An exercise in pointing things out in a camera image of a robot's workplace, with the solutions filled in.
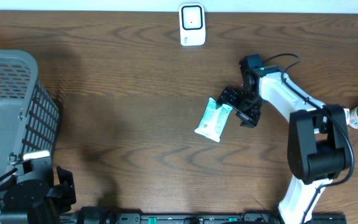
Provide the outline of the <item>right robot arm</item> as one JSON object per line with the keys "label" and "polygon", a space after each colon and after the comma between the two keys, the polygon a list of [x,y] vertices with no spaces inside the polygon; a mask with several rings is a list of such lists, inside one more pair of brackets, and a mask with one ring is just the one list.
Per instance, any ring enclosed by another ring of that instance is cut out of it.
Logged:
{"label": "right robot arm", "polygon": [[217,106],[235,109],[243,126],[250,128],[256,127],[265,102],[288,121],[292,178],[278,211],[282,223],[306,223],[324,190],[347,182],[353,174],[345,111],[310,97],[282,67],[243,66],[241,71],[244,86],[225,88]]}

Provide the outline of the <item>small orange box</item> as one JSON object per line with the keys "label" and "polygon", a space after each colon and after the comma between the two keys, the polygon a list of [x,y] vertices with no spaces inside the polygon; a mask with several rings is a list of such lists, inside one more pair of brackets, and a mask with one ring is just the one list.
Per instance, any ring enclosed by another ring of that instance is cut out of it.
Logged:
{"label": "small orange box", "polygon": [[349,108],[343,108],[344,113],[345,113],[345,119],[346,119],[346,124],[349,125],[350,123],[350,109]]}

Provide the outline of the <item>teal wet wipes pack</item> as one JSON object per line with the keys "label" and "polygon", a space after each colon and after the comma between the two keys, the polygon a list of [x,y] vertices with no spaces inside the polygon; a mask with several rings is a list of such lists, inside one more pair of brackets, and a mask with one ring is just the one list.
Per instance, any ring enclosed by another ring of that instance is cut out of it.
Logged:
{"label": "teal wet wipes pack", "polygon": [[217,103],[213,98],[209,98],[204,115],[195,129],[195,133],[200,134],[215,142],[220,142],[221,134],[231,113],[232,107],[223,104],[217,108]]}

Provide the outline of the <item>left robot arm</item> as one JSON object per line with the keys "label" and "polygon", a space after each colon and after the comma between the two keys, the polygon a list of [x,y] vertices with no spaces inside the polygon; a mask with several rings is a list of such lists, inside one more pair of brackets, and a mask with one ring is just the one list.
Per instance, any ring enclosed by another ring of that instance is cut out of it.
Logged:
{"label": "left robot arm", "polygon": [[14,164],[17,173],[0,185],[1,223],[60,223],[76,203],[73,174],[57,167],[54,184],[51,157],[27,158]]}

